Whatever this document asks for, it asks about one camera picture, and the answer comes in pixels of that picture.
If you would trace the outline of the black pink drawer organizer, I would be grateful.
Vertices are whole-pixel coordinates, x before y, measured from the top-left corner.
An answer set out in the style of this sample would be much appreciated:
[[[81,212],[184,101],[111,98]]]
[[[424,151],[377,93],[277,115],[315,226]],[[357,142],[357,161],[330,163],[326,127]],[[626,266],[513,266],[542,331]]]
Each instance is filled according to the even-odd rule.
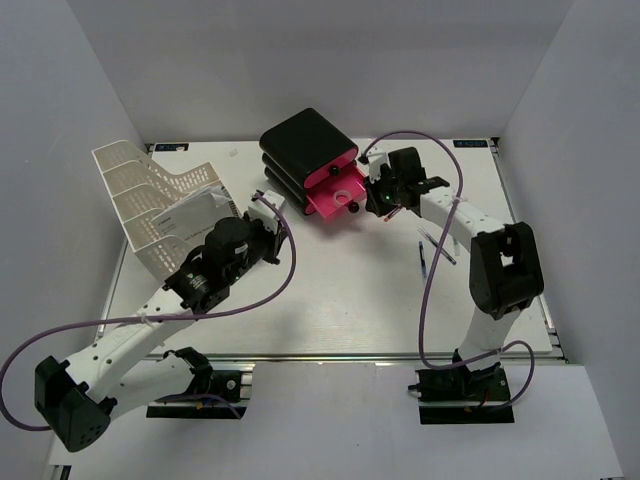
[[[317,110],[308,107],[259,138],[267,178],[305,216],[326,222],[360,210],[365,175],[356,166],[358,146]],[[333,194],[348,190],[352,201],[337,208]]]

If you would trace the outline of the clear tape roll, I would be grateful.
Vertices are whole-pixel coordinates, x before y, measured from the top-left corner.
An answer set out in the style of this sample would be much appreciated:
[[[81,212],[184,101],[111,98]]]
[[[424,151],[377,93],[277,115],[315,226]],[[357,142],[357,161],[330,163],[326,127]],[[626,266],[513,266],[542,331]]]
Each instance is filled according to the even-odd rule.
[[[348,190],[338,190],[333,194],[333,203],[339,208],[348,205],[352,201],[352,195]]]

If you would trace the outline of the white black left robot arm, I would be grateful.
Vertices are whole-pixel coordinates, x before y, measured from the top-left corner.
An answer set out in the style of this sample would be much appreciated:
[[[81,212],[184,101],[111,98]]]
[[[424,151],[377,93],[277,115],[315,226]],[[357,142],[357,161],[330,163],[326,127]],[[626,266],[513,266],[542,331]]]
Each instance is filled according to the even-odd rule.
[[[137,365],[203,320],[254,265],[277,264],[290,238],[286,221],[269,210],[223,218],[134,316],[61,361],[42,360],[35,368],[35,407],[66,450],[88,448],[113,420],[150,402],[224,403],[213,389],[211,364],[192,347],[170,349],[148,369]]]

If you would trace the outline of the orange capped dark pen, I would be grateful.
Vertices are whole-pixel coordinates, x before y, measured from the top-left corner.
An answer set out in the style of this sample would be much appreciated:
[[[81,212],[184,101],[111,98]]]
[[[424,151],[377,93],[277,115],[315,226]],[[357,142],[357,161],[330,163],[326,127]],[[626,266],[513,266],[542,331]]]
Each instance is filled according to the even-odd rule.
[[[383,221],[384,222],[388,222],[390,221],[392,218],[394,218],[398,213],[400,213],[402,211],[402,207],[397,207],[395,209],[393,209],[391,212],[389,212],[384,218]]]

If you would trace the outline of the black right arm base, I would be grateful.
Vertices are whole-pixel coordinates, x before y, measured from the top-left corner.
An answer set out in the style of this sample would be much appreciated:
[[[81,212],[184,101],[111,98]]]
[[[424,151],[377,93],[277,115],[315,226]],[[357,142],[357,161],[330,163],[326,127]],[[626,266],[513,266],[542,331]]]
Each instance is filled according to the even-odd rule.
[[[482,356],[489,366],[477,369],[455,351],[442,369],[417,370],[407,387],[418,402],[422,425],[496,425],[515,421],[506,372],[493,351]]]

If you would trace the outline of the blue capped clear pen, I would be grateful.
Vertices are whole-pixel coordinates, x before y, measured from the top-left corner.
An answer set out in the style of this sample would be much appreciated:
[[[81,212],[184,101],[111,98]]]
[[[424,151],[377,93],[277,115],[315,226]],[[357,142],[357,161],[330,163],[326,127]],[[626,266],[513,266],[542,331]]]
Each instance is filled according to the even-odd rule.
[[[424,280],[426,280],[427,276],[428,276],[428,264],[427,264],[427,260],[426,260],[424,244],[423,244],[422,241],[418,242],[418,249],[419,249],[419,260],[420,260],[421,275],[422,275],[422,278]]]

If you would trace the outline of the white Canon safety booklet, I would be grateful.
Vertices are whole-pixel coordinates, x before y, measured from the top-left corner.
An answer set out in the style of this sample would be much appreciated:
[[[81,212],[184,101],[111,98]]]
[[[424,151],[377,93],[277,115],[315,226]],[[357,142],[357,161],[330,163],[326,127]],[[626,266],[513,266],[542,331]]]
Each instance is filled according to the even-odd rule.
[[[227,217],[240,217],[229,191],[217,182],[197,189],[151,219],[161,238],[174,236],[190,245],[204,243],[215,224]]]

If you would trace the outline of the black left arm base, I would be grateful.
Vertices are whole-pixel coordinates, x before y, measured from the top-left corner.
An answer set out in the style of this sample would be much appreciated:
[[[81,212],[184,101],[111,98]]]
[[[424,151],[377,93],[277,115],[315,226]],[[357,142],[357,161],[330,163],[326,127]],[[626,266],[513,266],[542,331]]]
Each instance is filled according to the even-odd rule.
[[[251,395],[252,373],[215,367],[191,347],[168,350],[162,359],[181,359],[193,379],[177,399],[151,403],[150,419],[241,420]]]

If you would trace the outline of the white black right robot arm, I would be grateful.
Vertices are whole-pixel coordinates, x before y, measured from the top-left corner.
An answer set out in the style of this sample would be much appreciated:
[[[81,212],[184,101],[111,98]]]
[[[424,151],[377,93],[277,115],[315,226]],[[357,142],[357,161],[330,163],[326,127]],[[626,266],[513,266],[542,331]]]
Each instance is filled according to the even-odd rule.
[[[442,228],[469,253],[475,309],[454,354],[451,384],[459,396],[475,398],[486,389],[486,371],[499,363],[515,320],[544,290],[533,230],[524,222],[507,224],[483,213],[446,180],[427,176],[414,147],[390,153],[374,147],[361,162],[368,166],[367,211],[382,217],[406,209]]]

